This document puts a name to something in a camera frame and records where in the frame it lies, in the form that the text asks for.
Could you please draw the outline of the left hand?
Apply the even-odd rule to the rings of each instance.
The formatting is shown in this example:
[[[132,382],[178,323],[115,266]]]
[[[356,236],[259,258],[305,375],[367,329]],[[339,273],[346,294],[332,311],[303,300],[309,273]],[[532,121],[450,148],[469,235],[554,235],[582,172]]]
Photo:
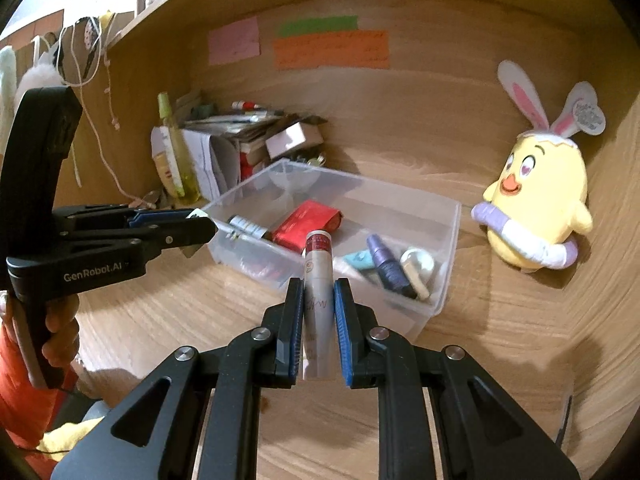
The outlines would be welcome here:
[[[17,344],[13,326],[13,315],[21,303],[8,292],[1,293],[1,319],[10,341]],[[79,297],[66,296],[47,303],[46,326],[52,334],[43,345],[42,355],[53,367],[66,367],[76,358],[79,350],[79,323],[76,315],[79,310]]]

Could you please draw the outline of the orange sleeve forearm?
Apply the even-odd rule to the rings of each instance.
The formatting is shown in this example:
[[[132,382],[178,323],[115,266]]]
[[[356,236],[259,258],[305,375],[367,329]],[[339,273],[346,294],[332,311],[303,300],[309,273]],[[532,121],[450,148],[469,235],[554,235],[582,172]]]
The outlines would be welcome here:
[[[7,330],[1,331],[1,427],[26,451],[25,460],[41,479],[49,479],[58,462],[91,428],[67,424],[51,431],[63,395],[36,389],[29,381],[20,349]]]

